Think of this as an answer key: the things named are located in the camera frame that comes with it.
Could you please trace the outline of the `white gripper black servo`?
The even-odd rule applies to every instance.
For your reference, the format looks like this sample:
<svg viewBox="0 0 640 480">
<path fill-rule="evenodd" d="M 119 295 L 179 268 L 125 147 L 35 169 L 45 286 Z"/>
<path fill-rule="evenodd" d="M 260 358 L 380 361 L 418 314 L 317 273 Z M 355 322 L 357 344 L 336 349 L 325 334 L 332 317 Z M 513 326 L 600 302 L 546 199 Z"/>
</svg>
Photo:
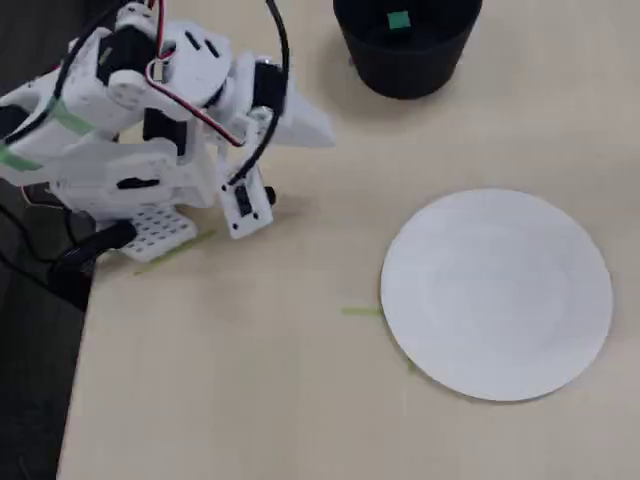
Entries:
<svg viewBox="0 0 640 480">
<path fill-rule="evenodd" d="M 282 113 L 273 134 L 279 146 L 328 148 L 335 145 L 329 116 L 302 96 L 282 66 L 251 51 L 235 55 L 228 38 L 191 22 L 166 24 L 163 86 L 195 110 L 205 127 L 235 147 L 266 131 L 272 114 Z"/>
</svg>

